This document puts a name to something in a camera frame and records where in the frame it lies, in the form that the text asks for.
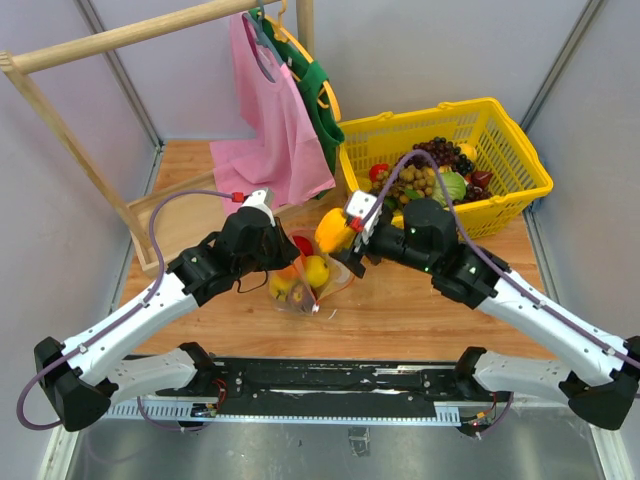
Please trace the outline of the yellow bell pepper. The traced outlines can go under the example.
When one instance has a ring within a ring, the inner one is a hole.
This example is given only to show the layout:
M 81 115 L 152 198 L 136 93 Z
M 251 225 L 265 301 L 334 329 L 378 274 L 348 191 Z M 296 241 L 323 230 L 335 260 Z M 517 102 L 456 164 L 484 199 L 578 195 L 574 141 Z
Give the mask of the yellow bell pepper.
M 314 239 L 320 251 L 332 254 L 349 248 L 356 232 L 348 225 L 347 216 L 339 208 L 329 210 L 316 227 Z

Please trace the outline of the orange fruit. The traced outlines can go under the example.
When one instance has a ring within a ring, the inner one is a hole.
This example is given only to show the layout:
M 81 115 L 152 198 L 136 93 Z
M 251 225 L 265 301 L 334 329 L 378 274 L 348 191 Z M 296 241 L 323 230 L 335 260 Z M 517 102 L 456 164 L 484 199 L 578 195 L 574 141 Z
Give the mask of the orange fruit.
M 295 265 L 289 265 L 288 267 L 276 271 L 276 274 L 287 281 L 293 281 L 300 277 L 298 270 Z

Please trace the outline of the clear zip top bag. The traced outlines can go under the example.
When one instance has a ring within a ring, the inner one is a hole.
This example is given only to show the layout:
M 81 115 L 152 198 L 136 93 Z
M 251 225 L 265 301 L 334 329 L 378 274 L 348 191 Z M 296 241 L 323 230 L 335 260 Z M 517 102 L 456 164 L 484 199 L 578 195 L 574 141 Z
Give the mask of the clear zip top bag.
M 299 256 L 288 267 L 269 274 L 269 297 L 276 310 L 313 315 L 328 297 L 346 289 L 354 275 L 320 250 L 312 230 L 293 231 L 289 239 Z

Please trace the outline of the red apple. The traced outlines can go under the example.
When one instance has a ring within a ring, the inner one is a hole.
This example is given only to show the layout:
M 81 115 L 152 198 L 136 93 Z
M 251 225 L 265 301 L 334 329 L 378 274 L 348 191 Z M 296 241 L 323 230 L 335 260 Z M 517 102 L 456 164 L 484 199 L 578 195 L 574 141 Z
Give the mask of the red apple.
M 312 256 L 314 254 L 313 244 L 308 238 L 300 235 L 293 235 L 292 240 L 304 257 Z

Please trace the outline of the dark red mangosteen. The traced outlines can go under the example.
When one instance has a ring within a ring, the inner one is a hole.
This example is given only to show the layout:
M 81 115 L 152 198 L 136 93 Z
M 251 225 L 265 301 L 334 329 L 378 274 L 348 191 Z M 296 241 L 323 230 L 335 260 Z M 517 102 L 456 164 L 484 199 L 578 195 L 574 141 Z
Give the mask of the dark red mangosteen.
M 287 296 L 287 302 L 301 311 L 311 311 L 316 303 L 313 291 L 302 282 L 295 283 Z

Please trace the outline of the green cabbage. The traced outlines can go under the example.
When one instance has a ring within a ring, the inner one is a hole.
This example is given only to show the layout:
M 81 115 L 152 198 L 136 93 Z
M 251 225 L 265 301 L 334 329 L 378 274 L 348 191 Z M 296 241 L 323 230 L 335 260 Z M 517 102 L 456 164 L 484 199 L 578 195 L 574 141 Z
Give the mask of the green cabbage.
M 464 178 L 453 171 L 443 172 L 439 178 L 434 180 L 431 198 L 441 206 L 447 207 L 444 192 L 447 192 L 453 204 L 461 202 L 467 191 L 467 184 Z

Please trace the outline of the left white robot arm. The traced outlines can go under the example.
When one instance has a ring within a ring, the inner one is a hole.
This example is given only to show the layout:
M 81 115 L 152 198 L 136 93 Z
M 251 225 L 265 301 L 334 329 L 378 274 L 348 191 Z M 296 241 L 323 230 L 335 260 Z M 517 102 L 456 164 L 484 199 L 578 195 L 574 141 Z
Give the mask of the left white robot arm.
M 214 383 L 209 355 L 196 343 L 164 355 L 129 354 L 164 326 L 230 291 L 254 272 L 290 266 L 299 256 L 280 220 L 244 206 L 197 245 L 185 249 L 145 291 L 92 328 L 34 348 L 36 381 L 59 425 L 83 430 L 124 400 L 161 390 L 200 396 Z

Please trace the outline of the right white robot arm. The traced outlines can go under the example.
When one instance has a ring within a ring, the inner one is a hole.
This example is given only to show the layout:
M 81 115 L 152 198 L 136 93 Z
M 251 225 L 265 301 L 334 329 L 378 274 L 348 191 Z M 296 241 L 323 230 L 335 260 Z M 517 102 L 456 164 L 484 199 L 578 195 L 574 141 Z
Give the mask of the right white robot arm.
M 454 213 L 420 198 L 403 227 L 368 193 L 330 210 L 315 232 L 320 249 L 363 277 L 364 257 L 427 273 L 442 296 L 509 323 L 555 355 L 553 361 L 469 347 L 453 387 L 466 400 L 486 391 L 536 396 L 566 405 L 602 429 L 621 428 L 639 390 L 639 340 L 610 334 L 546 297 L 507 263 L 458 238 Z

